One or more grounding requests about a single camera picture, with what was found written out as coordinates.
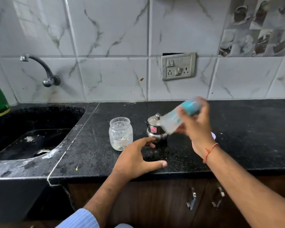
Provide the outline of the person's right hand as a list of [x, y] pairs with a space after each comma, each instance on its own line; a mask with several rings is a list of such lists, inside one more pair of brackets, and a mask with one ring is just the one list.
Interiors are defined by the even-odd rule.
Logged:
[[198, 115], [192, 115], [193, 126], [192, 127], [178, 127], [175, 132], [186, 134], [191, 142], [195, 153], [197, 153], [202, 159], [206, 154], [206, 149], [210, 149], [216, 141], [211, 135], [210, 117], [209, 117], [209, 104], [206, 99], [198, 96], [197, 99], [201, 104], [200, 112]]

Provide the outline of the person's left hand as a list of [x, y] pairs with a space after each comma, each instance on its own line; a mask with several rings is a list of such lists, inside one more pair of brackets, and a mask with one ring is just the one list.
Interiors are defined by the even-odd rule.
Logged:
[[152, 143], [154, 140], [154, 138], [145, 137], [128, 145], [119, 155], [112, 172], [122, 172], [131, 175], [132, 179], [149, 173], [150, 171], [143, 171], [142, 164], [144, 159], [141, 150], [145, 146], [155, 148], [155, 145]]

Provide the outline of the clear bottle with blue cap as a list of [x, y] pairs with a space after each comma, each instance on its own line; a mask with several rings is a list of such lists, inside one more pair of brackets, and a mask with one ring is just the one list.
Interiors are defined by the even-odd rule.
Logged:
[[173, 134], [175, 130], [183, 123], [182, 119], [178, 115], [179, 107], [181, 107], [187, 115], [192, 116], [200, 110], [201, 104], [197, 98], [189, 99], [181, 103], [172, 111], [161, 116], [161, 126], [168, 135]]

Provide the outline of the person's left forearm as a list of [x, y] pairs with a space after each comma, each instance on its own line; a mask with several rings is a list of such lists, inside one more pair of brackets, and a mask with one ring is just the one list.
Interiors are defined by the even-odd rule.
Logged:
[[100, 228], [105, 227], [114, 202], [131, 179], [131, 175], [122, 172], [112, 172], [84, 206], [84, 209], [91, 212], [95, 217]]

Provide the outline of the person's right forearm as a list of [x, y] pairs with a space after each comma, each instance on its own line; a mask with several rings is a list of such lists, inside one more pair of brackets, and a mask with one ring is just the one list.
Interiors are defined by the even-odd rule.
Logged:
[[285, 228], [285, 198], [216, 146], [207, 163], [252, 228]]

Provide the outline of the small steel pot with lid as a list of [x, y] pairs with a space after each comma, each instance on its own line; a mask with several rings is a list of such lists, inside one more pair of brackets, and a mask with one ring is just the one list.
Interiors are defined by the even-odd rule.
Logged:
[[146, 133], [148, 137], [154, 138], [152, 141], [155, 146], [167, 146], [168, 133], [163, 129], [161, 123], [161, 115], [159, 113], [149, 117], [145, 121], [147, 126]]

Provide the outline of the brown wooden cabinet door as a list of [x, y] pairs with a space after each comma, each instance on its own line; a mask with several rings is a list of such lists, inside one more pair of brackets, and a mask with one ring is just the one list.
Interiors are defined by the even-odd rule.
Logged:
[[[285, 198], [285, 175], [257, 176], [257, 179]], [[218, 186], [221, 184], [216, 178], [208, 181], [193, 228], [251, 228], [225, 190], [220, 208], [212, 206], [211, 197]]]
[[[138, 228], [193, 228], [206, 184], [205, 179], [130, 182], [114, 202], [105, 228], [120, 223]], [[186, 202], [191, 200], [191, 187], [197, 200], [190, 211]]]

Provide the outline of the paper scrap inside jar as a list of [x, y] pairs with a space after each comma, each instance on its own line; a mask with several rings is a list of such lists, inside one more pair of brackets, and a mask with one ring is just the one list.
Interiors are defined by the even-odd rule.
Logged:
[[123, 151], [130, 143], [128, 137], [122, 137], [120, 140], [113, 140], [112, 147], [116, 151]]

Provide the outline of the red thread wrist band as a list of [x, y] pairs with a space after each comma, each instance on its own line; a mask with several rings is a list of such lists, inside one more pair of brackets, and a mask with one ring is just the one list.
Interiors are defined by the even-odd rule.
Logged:
[[206, 154], [205, 154], [205, 157], [204, 157], [204, 159], [203, 159], [203, 163], [204, 163], [204, 164], [207, 163], [207, 158], [208, 158], [209, 154], [211, 153], [211, 151], [213, 150], [213, 148], [214, 148], [215, 146], [217, 146], [217, 145], [218, 145], [218, 143], [215, 143], [215, 144], [213, 144], [213, 146], [212, 146], [210, 149], [205, 148], [205, 149], [206, 149]]

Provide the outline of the clear plastic jar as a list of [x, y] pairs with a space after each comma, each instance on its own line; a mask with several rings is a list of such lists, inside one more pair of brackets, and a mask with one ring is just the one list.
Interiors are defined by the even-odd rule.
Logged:
[[120, 140], [122, 137], [128, 137], [133, 143], [133, 128], [130, 119], [127, 117], [116, 117], [110, 121], [109, 138], [111, 146], [113, 140]]

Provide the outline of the blue striped shirt sleeve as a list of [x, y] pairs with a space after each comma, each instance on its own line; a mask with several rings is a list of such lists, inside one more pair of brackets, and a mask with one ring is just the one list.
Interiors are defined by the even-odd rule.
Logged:
[[107, 217], [108, 215], [105, 213], [92, 213], [85, 208], [81, 208], [55, 228], [100, 228], [100, 218], [103, 218], [104, 221], [106, 221]]

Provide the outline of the black stone sink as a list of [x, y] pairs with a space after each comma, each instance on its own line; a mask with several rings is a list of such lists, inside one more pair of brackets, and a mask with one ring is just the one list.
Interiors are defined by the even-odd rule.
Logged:
[[0, 117], [0, 161], [39, 157], [55, 149], [84, 115], [83, 107], [45, 106]]

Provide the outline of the grey wall switch socket panel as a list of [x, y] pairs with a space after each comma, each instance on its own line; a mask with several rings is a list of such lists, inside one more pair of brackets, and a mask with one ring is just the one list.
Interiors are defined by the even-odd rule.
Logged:
[[181, 53], [161, 56], [163, 81], [195, 77], [197, 53]]

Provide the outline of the metal wall faucet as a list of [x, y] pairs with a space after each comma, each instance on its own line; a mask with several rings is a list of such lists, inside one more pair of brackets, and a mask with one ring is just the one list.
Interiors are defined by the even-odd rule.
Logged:
[[44, 87], [49, 88], [51, 86], [59, 86], [61, 84], [61, 79], [52, 73], [49, 66], [42, 59], [33, 54], [28, 53], [20, 56], [20, 61], [28, 62], [29, 59], [38, 62], [44, 68], [47, 75], [47, 78], [42, 81]]

